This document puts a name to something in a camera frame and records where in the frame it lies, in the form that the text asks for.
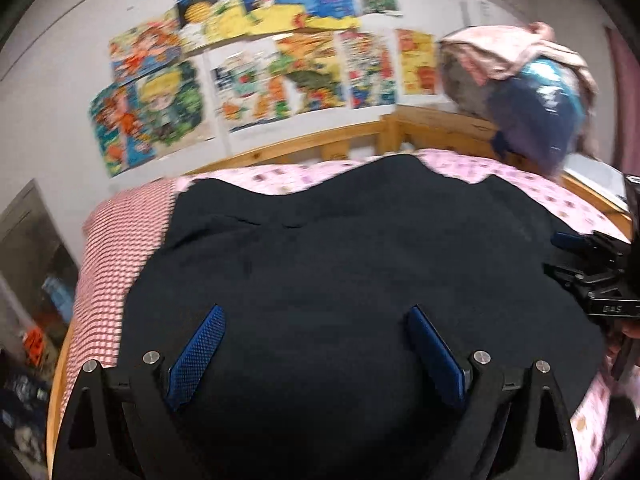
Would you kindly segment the person's right hand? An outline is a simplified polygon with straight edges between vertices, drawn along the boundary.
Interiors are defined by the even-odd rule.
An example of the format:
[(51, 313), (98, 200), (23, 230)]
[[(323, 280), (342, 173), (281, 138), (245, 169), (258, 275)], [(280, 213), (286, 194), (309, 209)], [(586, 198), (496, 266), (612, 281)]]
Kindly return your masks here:
[(620, 353), (627, 339), (639, 339), (640, 326), (638, 320), (616, 320), (605, 336), (606, 357), (614, 360)]

